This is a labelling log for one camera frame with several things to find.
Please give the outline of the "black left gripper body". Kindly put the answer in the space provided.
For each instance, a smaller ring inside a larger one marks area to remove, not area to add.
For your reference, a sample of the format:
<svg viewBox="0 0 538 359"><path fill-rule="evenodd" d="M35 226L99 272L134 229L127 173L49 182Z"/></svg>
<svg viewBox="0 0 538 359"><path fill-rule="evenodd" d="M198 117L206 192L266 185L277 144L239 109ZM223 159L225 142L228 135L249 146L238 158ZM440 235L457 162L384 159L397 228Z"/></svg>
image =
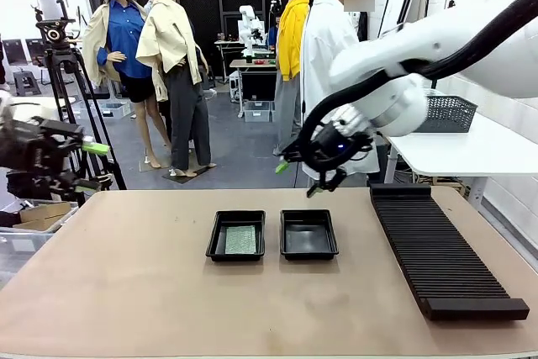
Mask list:
<svg viewBox="0 0 538 359"><path fill-rule="evenodd" d="M1 166L26 172L52 192L74 192L79 178L64 167L71 152L83 146L84 129L77 124L34 117L22 122L1 119Z"/></svg>

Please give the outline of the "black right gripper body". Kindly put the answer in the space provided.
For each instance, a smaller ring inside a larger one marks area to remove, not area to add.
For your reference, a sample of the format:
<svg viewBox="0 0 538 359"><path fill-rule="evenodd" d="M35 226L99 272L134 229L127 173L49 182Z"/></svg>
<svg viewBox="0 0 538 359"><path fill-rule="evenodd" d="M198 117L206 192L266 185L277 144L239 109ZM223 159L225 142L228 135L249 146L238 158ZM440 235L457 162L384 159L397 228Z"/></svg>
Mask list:
<svg viewBox="0 0 538 359"><path fill-rule="evenodd" d="M333 122L325 124L312 140L314 155L318 160L330 160L346 153L353 145L359 149L347 161L335 166L334 170L317 172L309 167L309 177L318 181L324 174L326 182L330 181L341 169L345 172L343 183L366 183L367 176L374 173L374 139L372 134L357 131L352 135L343 135Z"/></svg>

